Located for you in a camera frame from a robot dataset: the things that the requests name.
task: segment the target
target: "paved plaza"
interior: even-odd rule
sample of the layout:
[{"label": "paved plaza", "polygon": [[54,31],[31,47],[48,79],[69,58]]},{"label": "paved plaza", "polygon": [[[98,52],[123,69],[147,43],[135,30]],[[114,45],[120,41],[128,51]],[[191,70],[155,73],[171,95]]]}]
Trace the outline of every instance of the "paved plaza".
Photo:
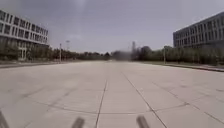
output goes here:
[{"label": "paved plaza", "polygon": [[224,73],[129,62],[0,69],[10,128],[224,128]]}]

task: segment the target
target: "hazy sky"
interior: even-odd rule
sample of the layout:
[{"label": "hazy sky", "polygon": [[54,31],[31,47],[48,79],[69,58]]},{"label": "hazy sky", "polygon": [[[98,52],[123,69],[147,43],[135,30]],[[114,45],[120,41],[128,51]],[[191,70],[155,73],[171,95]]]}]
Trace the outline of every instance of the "hazy sky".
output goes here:
[{"label": "hazy sky", "polygon": [[224,11],[224,0],[0,0],[0,7],[49,29],[50,44],[74,51],[172,46],[172,33]]}]

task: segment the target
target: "multi-story building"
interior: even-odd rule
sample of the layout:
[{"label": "multi-story building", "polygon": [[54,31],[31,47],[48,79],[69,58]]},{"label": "multi-story building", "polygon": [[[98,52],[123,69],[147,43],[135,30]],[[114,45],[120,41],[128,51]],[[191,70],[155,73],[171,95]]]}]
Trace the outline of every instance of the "multi-story building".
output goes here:
[{"label": "multi-story building", "polygon": [[173,33],[174,47],[224,46],[224,12]]},{"label": "multi-story building", "polygon": [[0,10],[0,43],[18,47],[19,58],[24,60],[28,49],[49,46],[48,30]]}]

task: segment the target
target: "street lamp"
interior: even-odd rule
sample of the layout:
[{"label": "street lamp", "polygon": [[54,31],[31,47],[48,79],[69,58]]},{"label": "street lamp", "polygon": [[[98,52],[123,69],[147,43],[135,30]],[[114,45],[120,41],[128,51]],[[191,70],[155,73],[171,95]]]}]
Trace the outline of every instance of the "street lamp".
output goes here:
[{"label": "street lamp", "polygon": [[166,46],[164,46],[163,57],[164,57],[164,64],[166,64]]},{"label": "street lamp", "polygon": [[60,54],[59,54],[60,62],[61,62],[61,44],[60,44]]}]

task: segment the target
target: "curb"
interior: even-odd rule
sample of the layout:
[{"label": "curb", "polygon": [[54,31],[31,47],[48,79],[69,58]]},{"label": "curb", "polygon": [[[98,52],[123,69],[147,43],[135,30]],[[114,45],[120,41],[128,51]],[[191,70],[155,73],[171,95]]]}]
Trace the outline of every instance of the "curb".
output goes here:
[{"label": "curb", "polygon": [[215,69],[215,68],[203,68],[203,67],[194,67],[194,66],[185,66],[185,65],[173,65],[173,64],[153,64],[153,63],[145,63],[152,65],[160,65],[160,66],[170,66],[170,67],[178,67],[178,68],[190,68],[196,70],[204,70],[204,71],[213,71],[213,72],[224,72],[224,69]]},{"label": "curb", "polygon": [[0,66],[0,69],[6,69],[6,68],[20,68],[20,67],[33,67],[33,66],[43,66],[43,65],[56,65],[56,64],[67,64],[67,63],[72,63],[72,62],[5,65],[5,66]]}]

